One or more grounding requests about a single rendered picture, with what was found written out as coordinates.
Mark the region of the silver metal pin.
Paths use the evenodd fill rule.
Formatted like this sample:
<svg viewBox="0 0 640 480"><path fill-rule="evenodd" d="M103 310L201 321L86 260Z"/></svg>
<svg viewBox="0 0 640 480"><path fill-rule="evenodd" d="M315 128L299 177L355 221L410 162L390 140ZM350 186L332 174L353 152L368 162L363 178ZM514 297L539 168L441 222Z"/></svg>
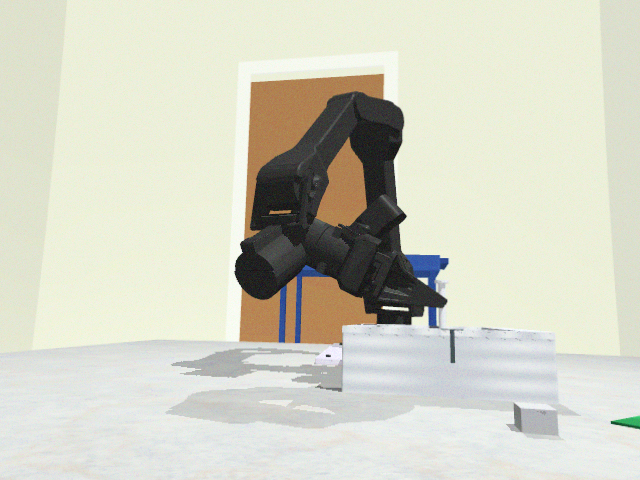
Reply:
<svg viewBox="0 0 640 480"><path fill-rule="evenodd" d="M446 283L449 283L449 280L434 280L434 283L437 283L438 293L446 297ZM444 308L439 308L439 328L447 328L447 318L446 318L446 305Z"/></svg>

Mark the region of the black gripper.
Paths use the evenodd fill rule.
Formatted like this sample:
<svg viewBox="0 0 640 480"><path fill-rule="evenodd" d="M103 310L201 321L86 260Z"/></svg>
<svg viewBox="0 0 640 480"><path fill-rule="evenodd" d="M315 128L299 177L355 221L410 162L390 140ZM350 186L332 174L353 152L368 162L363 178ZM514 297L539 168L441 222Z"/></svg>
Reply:
<svg viewBox="0 0 640 480"><path fill-rule="evenodd" d="M448 299L413 276L397 251L382 253L386 243L369 234L351 241L343 229L330 226L312 257L315 271L337 280L341 290L362 298L367 285L371 300L444 308ZM382 249L383 248L383 249Z"/></svg>

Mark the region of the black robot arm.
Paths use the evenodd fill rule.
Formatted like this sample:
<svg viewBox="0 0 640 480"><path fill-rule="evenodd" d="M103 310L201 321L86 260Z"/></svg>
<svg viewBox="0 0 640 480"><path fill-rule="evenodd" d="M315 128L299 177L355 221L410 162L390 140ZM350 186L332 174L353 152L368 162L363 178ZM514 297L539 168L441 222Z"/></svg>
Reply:
<svg viewBox="0 0 640 480"><path fill-rule="evenodd" d="M269 299L305 265L313 268L315 247L332 226L315 218L329 184L327 170L348 138L363 164L367 209L350 226L338 226L351 241L366 233L387 244L383 254L395 250L408 260L399 230L407 215L397 206L394 171L403 126L402 110L389 100L358 91L334 95L298 144L260 169L250 229L261 231L240 243L234 271L246 293ZM291 213L269 214L285 210ZM407 266L414 276L409 260ZM424 306L373 301L367 285L362 292L365 313L377 314L377 324L411 325L412 317L423 316Z"/></svg>

